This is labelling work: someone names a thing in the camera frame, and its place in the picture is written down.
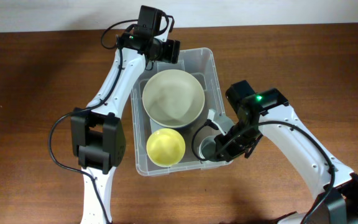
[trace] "wood grain surface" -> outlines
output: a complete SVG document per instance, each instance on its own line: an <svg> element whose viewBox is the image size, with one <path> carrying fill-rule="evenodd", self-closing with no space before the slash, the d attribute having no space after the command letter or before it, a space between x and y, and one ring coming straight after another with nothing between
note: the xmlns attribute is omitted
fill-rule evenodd
<svg viewBox="0 0 358 224"><path fill-rule="evenodd" d="M47 134L104 81L114 52L100 46L101 33L0 34L0 223L80 222L83 178L51 161ZM244 79L257 91L278 88L309 130L358 173L358 24L175 29L170 38L182 49L213 51L222 93ZM305 212L313 202L268 139L229 166L142 177L130 101L122 123L127 149L112 185L115 222L260 223ZM69 122L53 148L61 162L77 165Z"/></svg>

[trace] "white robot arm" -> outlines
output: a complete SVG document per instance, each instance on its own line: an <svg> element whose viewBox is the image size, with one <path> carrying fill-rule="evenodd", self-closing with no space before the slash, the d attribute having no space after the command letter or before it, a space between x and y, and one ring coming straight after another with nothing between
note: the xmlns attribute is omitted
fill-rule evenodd
<svg viewBox="0 0 358 224"><path fill-rule="evenodd" d="M154 38L165 42L168 37L169 30L167 29L163 34L158 35ZM97 105L101 99L104 99L109 90L112 88L114 81L117 78L119 71L119 64L121 58L119 50L116 50L116 56L114 63L108 73L106 80L104 81L101 89L98 91L96 96L90 101L87 107ZM94 114L100 114L107 116L109 113L114 113L116 118L121 118L122 112L124 111L125 103L128 99L129 93L131 92L134 83L138 77L144 72L146 67L145 55L141 55L137 50L123 48L122 49L122 72L117 81L115 89L112 91L111 96L107 99L105 104L92 110ZM116 167L112 166L107 174L104 174L100 169L94 167L82 168L82 171L91 174L96 180L96 186L98 188L99 195L103 201L107 216L109 220L106 221L102 207L99 204L98 198L95 195L92 182L87 176L84 176L85 194L84 194L84 210L82 217L82 224L91 223L108 223L112 220L110 214L110 198L111 198L111 186L114 171Z"/></svg>
<svg viewBox="0 0 358 224"><path fill-rule="evenodd" d="M265 136L284 153L315 199L308 213L294 213L277 223L358 223L358 175L312 135L277 89L256 93L241 81L228 89L226 98L239 122L229 127L228 118L210 110L204 126L221 134L215 145L199 150L200 160L230 161L241 154L248 158Z"/></svg>

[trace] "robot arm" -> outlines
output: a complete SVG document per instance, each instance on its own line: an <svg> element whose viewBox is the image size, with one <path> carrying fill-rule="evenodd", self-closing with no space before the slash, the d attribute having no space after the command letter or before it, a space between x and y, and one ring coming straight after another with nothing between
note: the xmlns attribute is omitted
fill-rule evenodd
<svg viewBox="0 0 358 224"><path fill-rule="evenodd" d="M246 81L242 81L228 89L226 98L239 122L227 130L228 118L208 116L207 123L222 133L214 139L215 153L208 152L213 155L210 157L211 161L231 161L243 153L248 158L263 135L284 153L315 199L317 206L308 216L308 223L358 223L358 175L312 135L278 90L256 93ZM315 144L321 148L325 157ZM335 174L333 188L328 190L332 170ZM299 224L304 216L305 214L295 213L278 223Z"/></svg>
<svg viewBox="0 0 358 224"><path fill-rule="evenodd" d="M162 32L160 23L163 17L167 25ZM172 16L158 9L142 6L137 25L129 26L125 33L117 38L119 49L116 50L114 63L101 89L88 103L87 108L98 105L102 99L107 98L106 102L91 111L71 117L73 153L78 157L81 170L90 174L96 183L94 187L89 177L84 175L82 224L110 223L112 220L112 179L116 167L121 163L126 146L121 124L124 105L135 81L144 72L148 62L158 60L177 63L180 42L167 39L173 23ZM96 125L102 126L103 132L91 129ZM95 191L103 203L104 210Z"/></svg>

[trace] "plastic container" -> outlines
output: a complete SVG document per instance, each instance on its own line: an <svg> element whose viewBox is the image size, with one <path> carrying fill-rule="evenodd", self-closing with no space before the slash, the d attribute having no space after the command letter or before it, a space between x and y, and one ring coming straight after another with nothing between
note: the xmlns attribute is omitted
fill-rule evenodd
<svg viewBox="0 0 358 224"><path fill-rule="evenodd" d="M183 159L178 164L171 167L159 167L147 156L146 143L147 139L154 131L163 127L153 122L147 115L142 103L142 93L145 84L153 75L168 69L179 69L192 74L203 87L205 93L205 106L201 115L194 122L184 128L176 129L186 142L186 151ZM164 175L171 172L192 169L211 169L230 164L230 162L225 161L201 162L197 160L191 151L191 139L195 131L206 121L208 110L215 109L218 113L225 114L221 89L219 87L218 76L215 69L215 62L210 49L181 50L177 64L155 62L153 69L151 71L145 70L135 82L131 91L131 104L132 119L134 122L136 170L140 175ZM194 147L196 148L196 151L205 137L217 134L219 134L219 132L212 128L203 128L195 139Z"/></svg>

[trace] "black camera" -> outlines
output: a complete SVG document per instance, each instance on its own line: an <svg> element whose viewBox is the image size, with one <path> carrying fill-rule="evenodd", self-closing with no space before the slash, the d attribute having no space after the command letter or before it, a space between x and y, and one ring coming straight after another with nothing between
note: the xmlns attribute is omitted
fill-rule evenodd
<svg viewBox="0 0 358 224"><path fill-rule="evenodd" d="M268 110L278 105L289 105L288 100L275 88L261 93L256 93L247 81L241 81L230 86L226 91L226 98L232 106L239 122L234 125L226 135L215 137L216 151L219 151L233 136L236 140L230 143L229 147L221 153L218 161L231 161L245 153L248 158L260 138L262 137L257 126L259 117L266 115ZM255 126L239 135L243 129Z"/></svg>
<svg viewBox="0 0 358 224"><path fill-rule="evenodd" d="M167 25L160 30L161 19L164 18ZM129 49L137 50L140 54L145 54L148 61L161 61L167 63L177 63L180 51L180 41L166 40L166 42L155 38L163 34L167 29L173 29L175 21L172 16L166 15L163 11L142 6L140 8L137 24L129 26L118 39L118 45Z"/></svg>

